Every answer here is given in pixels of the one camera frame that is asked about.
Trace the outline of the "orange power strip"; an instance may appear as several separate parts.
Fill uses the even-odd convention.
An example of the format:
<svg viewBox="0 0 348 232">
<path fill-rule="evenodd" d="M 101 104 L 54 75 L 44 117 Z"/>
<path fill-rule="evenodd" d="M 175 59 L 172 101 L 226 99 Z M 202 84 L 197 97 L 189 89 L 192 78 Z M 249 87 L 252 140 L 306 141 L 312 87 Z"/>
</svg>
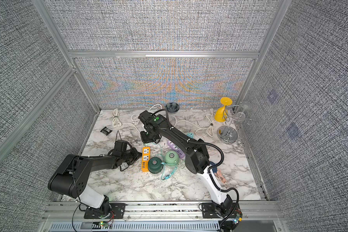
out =
<svg viewBox="0 0 348 232">
<path fill-rule="evenodd" d="M 142 149 L 142 164 L 141 170 L 143 173 L 148 172 L 148 162 L 150 160 L 151 149 L 150 147 L 143 147 Z"/>
</svg>

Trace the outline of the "dark green meat grinder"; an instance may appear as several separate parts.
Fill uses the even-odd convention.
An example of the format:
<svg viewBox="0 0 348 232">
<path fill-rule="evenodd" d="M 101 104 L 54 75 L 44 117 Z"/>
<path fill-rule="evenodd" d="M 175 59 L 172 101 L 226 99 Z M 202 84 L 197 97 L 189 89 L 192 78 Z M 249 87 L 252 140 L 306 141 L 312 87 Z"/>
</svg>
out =
<svg viewBox="0 0 348 232">
<path fill-rule="evenodd" d="M 162 171 L 163 164 L 159 157 L 152 157 L 148 162 L 148 171 L 152 174 L 158 174 Z"/>
</svg>

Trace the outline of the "light green meat grinder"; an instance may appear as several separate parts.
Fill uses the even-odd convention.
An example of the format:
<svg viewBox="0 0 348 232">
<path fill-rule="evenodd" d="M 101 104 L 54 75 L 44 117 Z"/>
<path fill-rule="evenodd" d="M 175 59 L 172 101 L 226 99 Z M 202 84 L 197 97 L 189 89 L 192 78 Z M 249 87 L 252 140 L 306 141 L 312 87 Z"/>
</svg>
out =
<svg viewBox="0 0 348 232">
<path fill-rule="evenodd" d="M 177 152 L 170 150 L 165 154 L 164 162 L 166 164 L 179 165 L 179 161 L 180 161 L 180 158 Z"/>
</svg>

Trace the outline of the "purple power strip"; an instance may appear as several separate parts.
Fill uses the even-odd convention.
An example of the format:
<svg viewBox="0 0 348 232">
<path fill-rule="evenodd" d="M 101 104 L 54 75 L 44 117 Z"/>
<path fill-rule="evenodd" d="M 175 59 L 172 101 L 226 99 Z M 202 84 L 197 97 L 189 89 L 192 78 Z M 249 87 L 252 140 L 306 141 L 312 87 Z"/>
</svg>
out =
<svg viewBox="0 0 348 232">
<path fill-rule="evenodd" d="M 180 159 L 185 158 L 186 156 L 185 153 L 178 146 L 176 146 L 172 141 L 168 140 L 167 145 L 169 146 L 171 150 L 175 151 L 178 154 Z"/>
</svg>

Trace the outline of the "teal usb wall adapter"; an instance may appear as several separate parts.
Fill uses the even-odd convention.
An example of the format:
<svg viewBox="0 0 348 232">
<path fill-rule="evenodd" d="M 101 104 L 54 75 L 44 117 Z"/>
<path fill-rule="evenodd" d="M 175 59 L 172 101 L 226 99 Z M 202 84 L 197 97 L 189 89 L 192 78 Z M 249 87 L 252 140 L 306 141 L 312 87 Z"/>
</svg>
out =
<svg viewBox="0 0 348 232">
<path fill-rule="evenodd" d="M 190 138 L 194 138 L 194 134 L 192 132 L 188 132 L 187 136 L 190 137 Z"/>
</svg>

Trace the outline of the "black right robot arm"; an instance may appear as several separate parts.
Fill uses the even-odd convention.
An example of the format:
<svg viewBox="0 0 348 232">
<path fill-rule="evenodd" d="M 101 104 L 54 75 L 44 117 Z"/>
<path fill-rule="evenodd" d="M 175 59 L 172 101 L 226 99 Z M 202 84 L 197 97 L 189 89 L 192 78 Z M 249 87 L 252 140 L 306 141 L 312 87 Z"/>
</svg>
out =
<svg viewBox="0 0 348 232">
<path fill-rule="evenodd" d="M 193 174 L 199 176 L 209 191 L 215 212 L 227 220 L 235 213 L 239 202 L 239 193 L 236 188 L 223 189 L 215 177 L 213 170 L 224 161 L 223 151 L 216 145 L 202 139 L 196 140 L 182 133 L 173 126 L 168 118 L 166 109 L 150 113 L 147 110 L 139 114 L 138 118 L 144 126 L 140 132 L 142 142 L 158 142 L 162 137 L 173 142 L 185 154 L 185 166 Z M 220 161 L 210 164 L 207 147 L 214 148 L 220 153 Z"/>
</svg>

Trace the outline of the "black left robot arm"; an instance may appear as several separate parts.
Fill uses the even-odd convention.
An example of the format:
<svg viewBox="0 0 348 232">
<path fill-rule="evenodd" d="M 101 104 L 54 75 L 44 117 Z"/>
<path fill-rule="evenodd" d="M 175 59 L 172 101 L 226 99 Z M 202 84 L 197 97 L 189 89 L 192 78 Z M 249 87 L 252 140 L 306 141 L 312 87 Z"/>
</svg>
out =
<svg viewBox="0 0 348 232">
<path fill-rule="evenodd" d="M 93 218 L 110 218 L 113 210 L 109 197 L 88 185 L 90 173 L 117 168 L 123 171 L 122 164 L 131 166 L 141 156 L 142 153 L 125 140 L 116 141 L 114 148 L 106 155 L 89 157 L 69 154 L 50 178 L 48 189 L 85 205 L 86 212 Z"/>
</svg>

